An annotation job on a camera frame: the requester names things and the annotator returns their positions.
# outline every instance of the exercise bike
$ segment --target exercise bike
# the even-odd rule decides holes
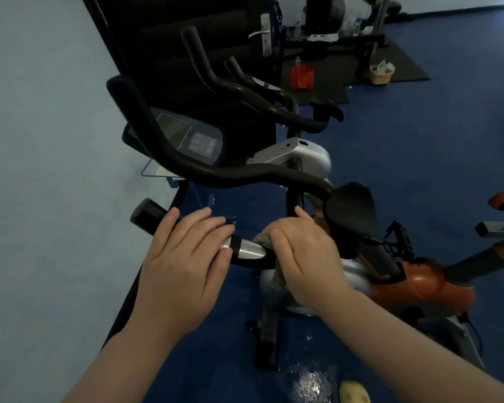
[[[235,60],[229,60],[227,67],[230,72],[233,71],[237,82],[218,78],[211,70],[194,27],[181,30],[181,37],[196,71],[209,88],[217,93],[227,93],[242,99],[250,107],[268,115],[274,121],[289,126],[288,135],[293,136],[290,138],[299,139],[301,130],[324,129],[330,115],[336,114],[326,105],[314,108],[313,120],[305,119],[290,111],[282,111],[262,96],[268,95],[273,98],[274,93],[283,93],[271,89],[270,85],[257,79],[242,75]],[[247,165],[225,168],[205,164],[183,155],[168,142],[133,80],[117,76],[108,81],[107,87],[149,155],[175,174],[213,188],[232,188],[255,182],[271,182],[285,186],[288,188],[286,193],[288,215],[292,215],[296,205],[302,206],[304,193],[310,194],[315,203],[322,205],[330,235],[343,259],[343,268],[351,286],[370,296],[406,322],[417,324],[423,318],[450,322],[459,335],[456,352],[473,364],[483,367],[465,323],[460,317],[474,300],[474,290],[470,287],[471,279],[504,267],[504,244],[501,245],[503,250],[497,250],[500,246],[492,250],[496,255],[494,259],[490,252],[482,252],[473,258],[444,268],[427,259],[410,258],[410,249],[407,249],[408,240],[398,228],[395,232],[400,239],[395,243],[398,245],[398,254],[392,254],[398,258],[395,260],[383,247],[385,240],[379,232],[374,200],[366,186],[350,182],[335,188],[323,175],[303,172],[303,164],[307,163],[302,162],[302,158],[306,156],[297,154],[283,162],[282,159],[270,163],[258,163],[252,160]],[[131,221],[153,234],[165,213],[164,209],[148,199],[137,207]],[[298,305],[295,306],[295,301],[287,289],[280,290],[273,287],[276,256],[271,250],[237,236],[228,239],[223,247],[233,249],[232,264],[262,270],[260,284],[265,302],[262,320],[256,325],[260,330],[256,367],[276,370],[276,329],[280,313],[291,311],[313,315],[314,312],[300,310]],[[129,295],[134,304],[135,294]]]

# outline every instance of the blue floor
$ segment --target blue floor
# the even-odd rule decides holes
[[[306,137],[331,153],[334,185],[368,185],[384,227],[398,219],[418,255],[452,263],[492,244],[475,233],[478,222],[504,220],[486,204],[504,190],[504,11],[390,25],[388,33],[431,81],[353,87],[346,120]],[[216,199],[246,238],[284,213],[284,191],[269,184],[219,189]],[[504,382],[504,270],[475,286],[471,315],[484,361]],[[397,401],[318,320],[283,319],[280,371],[254,369],[256,334],[244,323],[260,318],[261,305],[250,271],[231,268],[214,311],[171,353],[146,401],[336,402],[343,379],[359,380],[371,401]],[[320,381],[315,400],[303,394],[307,381]]]

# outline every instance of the black floor mat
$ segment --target black floor mat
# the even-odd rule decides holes
[[[288,55],[295,55],[298,50],[286,51],[286,59],[282,68],[282,81],[280,87],[290,90],[291,68],[295,65],[295,59]],[[380,63],[382,60],[392,62],[396,66],[396,71],[392,75],[390,82],[407,82],[414,80],[429,80],[430,76],[407,55],[403,49],[395,42],[389,41],[389,46],[378,48],[372,60],[372,64]],[[356,76],[358,60],[355,56],[329,55],[320,60],[304,60],[305,63],[315,69],[314,90],[293,92],[293,96],[300,105],[309,104],[312,97],[334,99],[338,104],[349,103],[349,97],[344,86],[369,84],[367,79],[360,80]]]

